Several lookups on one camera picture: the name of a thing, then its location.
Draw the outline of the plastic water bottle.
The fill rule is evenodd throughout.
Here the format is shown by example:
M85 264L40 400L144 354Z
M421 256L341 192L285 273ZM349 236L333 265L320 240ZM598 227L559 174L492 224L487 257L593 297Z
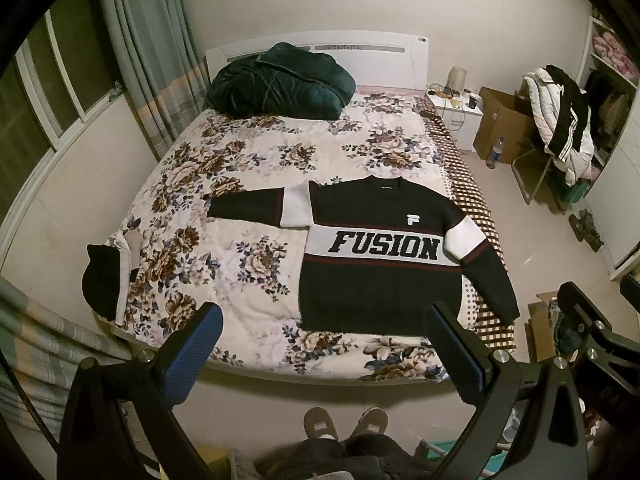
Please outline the plastic water bottle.
M504 137L500 138L492 146L489 156L486 159L486 166L490 169L495 169L498 165L500 156L502 155L504 148Z

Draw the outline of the white nightstand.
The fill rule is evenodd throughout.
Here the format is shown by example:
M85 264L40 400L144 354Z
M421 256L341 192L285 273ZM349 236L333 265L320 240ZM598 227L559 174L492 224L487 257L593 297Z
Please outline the white nightstand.
M437 114L449 130L452 140L460 151L474 152L474 140L480 131L480 123L483 118L482 106L476 103L469 107L472 96L465 92L462 96L445 98L435 90L426 92L428 98L434 104Z

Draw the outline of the black folded garment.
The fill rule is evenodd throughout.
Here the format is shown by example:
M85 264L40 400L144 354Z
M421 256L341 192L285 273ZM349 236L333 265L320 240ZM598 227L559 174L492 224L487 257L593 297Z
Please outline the black folded garment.
M122 313L128 295L130 257L110 245L87 246L89 263L82 276L82 294L89 307L107 322Z

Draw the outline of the white bed headboard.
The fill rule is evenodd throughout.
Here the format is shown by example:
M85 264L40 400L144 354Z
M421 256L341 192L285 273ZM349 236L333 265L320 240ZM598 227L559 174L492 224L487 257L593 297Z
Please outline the white bed headboard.
M205 51L209 77L238 58L265 52L279 42L331 55L359 87L424 90L427 86L428 38L373 30L290 32L214 47Z

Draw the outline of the white shelf unit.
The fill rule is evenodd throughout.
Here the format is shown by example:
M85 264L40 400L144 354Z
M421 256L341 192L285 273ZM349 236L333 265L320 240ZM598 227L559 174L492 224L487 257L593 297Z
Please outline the white shelf unit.
M587 93L591 110L593 163L603 170L631 111L639 87L639 67L595 6L588 20L577 82Z

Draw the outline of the right grey slipper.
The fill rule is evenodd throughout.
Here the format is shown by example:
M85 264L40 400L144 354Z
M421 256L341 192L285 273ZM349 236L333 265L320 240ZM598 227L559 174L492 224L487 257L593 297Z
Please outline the right grey slipper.
M367 434L385 434L388 427L386 411L375 406L365 410L352 432L352 438L366 436Z

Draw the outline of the window frame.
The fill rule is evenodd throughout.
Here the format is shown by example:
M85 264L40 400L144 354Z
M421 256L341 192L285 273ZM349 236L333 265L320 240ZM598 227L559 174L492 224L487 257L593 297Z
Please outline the window frame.
M1 257L54 166L122 94L100 0L56 0L1 76Z

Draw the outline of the chair with clothes pile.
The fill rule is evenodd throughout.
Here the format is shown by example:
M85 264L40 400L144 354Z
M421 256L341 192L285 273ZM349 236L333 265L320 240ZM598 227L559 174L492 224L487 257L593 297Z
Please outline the chair with clothes pile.
M569 204L574 188L593 179L592 161L596 148L590 131L591 108L587 92L562 68L547 65L524 74L518 94L529 102L537 129L529 148L511 162L525 203L534 200L542 182L550 177L552 169L556 169L566 188L560 203ZM533 154L544 156L546 161L533 191L528 192L518 163Z

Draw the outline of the brown cardboard box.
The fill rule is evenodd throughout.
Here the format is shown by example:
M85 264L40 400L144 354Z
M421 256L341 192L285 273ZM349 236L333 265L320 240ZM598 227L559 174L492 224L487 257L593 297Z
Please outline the brown cardboard box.
M530 147L530 137L536 132L532 107L515 94L482 87L483 118L473 146L481 159L488 159L500 138L504 139L498 162L510 164Z

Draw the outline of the beige table lamp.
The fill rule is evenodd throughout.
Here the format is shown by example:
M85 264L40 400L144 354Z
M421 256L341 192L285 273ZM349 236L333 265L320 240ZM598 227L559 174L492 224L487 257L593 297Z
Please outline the beige table lamp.
M448 73L446 87L453 94L460 94L465 85L466 69L460 66L452 66Z

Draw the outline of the black Fusion sweater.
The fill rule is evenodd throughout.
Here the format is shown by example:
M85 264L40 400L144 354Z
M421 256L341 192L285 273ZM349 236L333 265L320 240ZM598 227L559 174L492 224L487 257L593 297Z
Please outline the black Fusion sweater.
M469 280L502 325L520 315L494 246L452 200L369 176L212 199L209 215L307 233L298 305L307 332L420 336L426 307L452 314Z

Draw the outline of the grey striped curtain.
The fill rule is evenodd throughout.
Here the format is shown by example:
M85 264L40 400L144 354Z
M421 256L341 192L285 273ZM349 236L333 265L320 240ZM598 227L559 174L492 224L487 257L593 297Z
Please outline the grey striped curtain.
M101 0L116 61L138 121L158 158L201 113L203 57L184 0Z

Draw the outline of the dark green folded duvet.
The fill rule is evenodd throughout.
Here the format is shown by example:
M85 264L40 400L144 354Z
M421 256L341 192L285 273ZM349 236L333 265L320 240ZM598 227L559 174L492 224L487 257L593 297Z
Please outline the dark green folded duvet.
M354 77L331 55L279 42L224 66L210 83L206 102L235 119L337 120L355 91Z

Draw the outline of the small open cardboard box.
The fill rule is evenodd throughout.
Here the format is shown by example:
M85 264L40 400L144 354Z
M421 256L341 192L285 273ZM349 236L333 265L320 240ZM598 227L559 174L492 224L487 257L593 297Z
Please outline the small open cardboard box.
M555 325L559 321L557 292L541 292L536 300L529 304L528 319L525 321L525 337L529 361L539 363L554 356L570 361L575 352L559 352L554 340Z

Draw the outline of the floral bed blanket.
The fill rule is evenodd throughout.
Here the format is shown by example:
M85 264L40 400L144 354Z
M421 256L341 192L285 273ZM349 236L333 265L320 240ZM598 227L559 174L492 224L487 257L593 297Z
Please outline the floral bed blanket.
M447 374L420 336L303 329L298 284L307 233L214 218L213 198L306 181L403 178L446 196L483 231L500 260L494 219L480 187L423 96L355 94L337 120L206 110L145 181L107 244L130 257L128 295L114 333L156 348L206 302L221 308L209 362L282 382L442 382ZM488 347L511 350L501 324L469 280L454 314Z

